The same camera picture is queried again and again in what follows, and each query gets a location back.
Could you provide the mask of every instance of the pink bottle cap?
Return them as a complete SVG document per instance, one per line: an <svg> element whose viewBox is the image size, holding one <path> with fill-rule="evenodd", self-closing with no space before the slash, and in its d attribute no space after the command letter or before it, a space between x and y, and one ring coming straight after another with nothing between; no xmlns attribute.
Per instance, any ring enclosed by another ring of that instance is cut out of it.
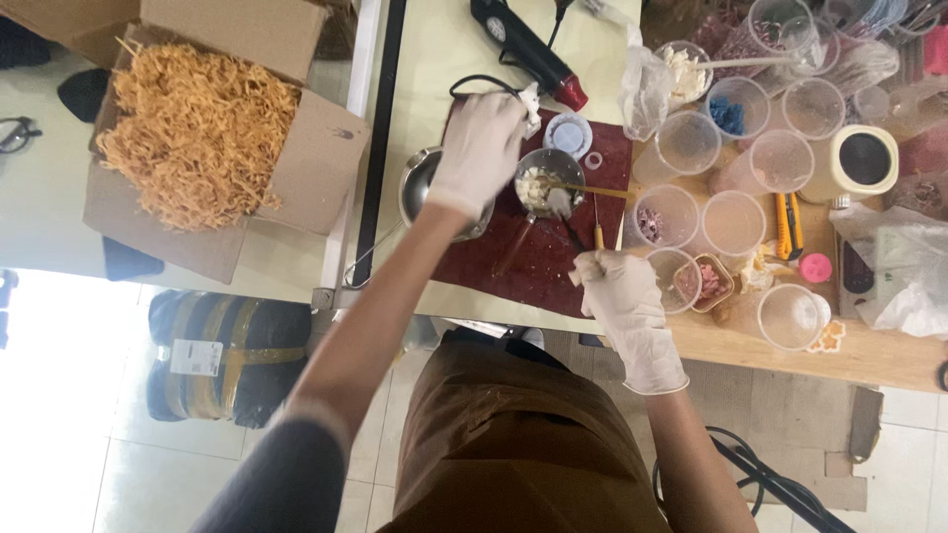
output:
<svg viewBox="0 0 948 533"><path fill-rule="evenodd" d="M830 258L822 253L809 253L800 258L800 276L812 284L821 284L832 275Z"/></svg>

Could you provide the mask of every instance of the blue wax pieces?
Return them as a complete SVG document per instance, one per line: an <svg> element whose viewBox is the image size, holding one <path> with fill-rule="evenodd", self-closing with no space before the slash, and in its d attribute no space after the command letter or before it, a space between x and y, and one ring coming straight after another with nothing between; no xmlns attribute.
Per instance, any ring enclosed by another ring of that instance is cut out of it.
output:
<svg viewBox="0 0 948 533"><path fill-rule="evenodd" d="M726 96L717 96L708 103L711 110L711 118L718 127L725 132L734 135L744 135L744 106L739 103L731 103Z"/></svg>

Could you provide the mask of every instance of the eyeglasses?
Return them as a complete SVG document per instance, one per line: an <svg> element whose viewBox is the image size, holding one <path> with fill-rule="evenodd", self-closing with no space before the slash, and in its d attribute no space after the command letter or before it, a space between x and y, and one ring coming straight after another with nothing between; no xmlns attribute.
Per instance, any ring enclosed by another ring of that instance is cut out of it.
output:
<svg viewBox="0 0 948 533"><path fill-rule="evenodd" d="M31 138L43 134L40 130L30 129L32 124L33 120L26 117L0 119L0 154L23 150Z"/></svg>

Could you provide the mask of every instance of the hand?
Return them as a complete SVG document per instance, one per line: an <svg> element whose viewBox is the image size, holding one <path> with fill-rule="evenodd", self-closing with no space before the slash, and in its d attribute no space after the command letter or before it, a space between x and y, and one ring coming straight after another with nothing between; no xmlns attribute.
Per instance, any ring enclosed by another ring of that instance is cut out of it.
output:
<svg viewBox="0 0 948 533"><path fill-rule="evenodd" d="M688 385L678 349L665 329L662 291L645 259L598 249L580 254L570 273L585 290L582 312L595 317L626 366L626 386L664 395Z"/></svg>
<svg viewBox="0 0 948 533"><path fill-rule="evenodd" d="M426 201L471 220L517 170L526 107L506 93L475 95L451 119Z"/></svg>

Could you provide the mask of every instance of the person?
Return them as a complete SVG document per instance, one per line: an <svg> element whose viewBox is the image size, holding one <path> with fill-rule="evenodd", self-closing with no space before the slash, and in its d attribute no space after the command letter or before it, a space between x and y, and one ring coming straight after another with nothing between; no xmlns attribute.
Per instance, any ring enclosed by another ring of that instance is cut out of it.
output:
<svg viewBox="0 0 948 533"><path fill-rule="evenodd" d="M332 327L267 433L193 531L333 531L348 453L451 239L513 175L524 107L469 98L446 132L426 203ZM522 341L449 332L415 385L392 521L381 531L757 531L688 398L654 271L630 254L575 259L595 317L643 395L662 473L653 496L606 393Z"/></svg>

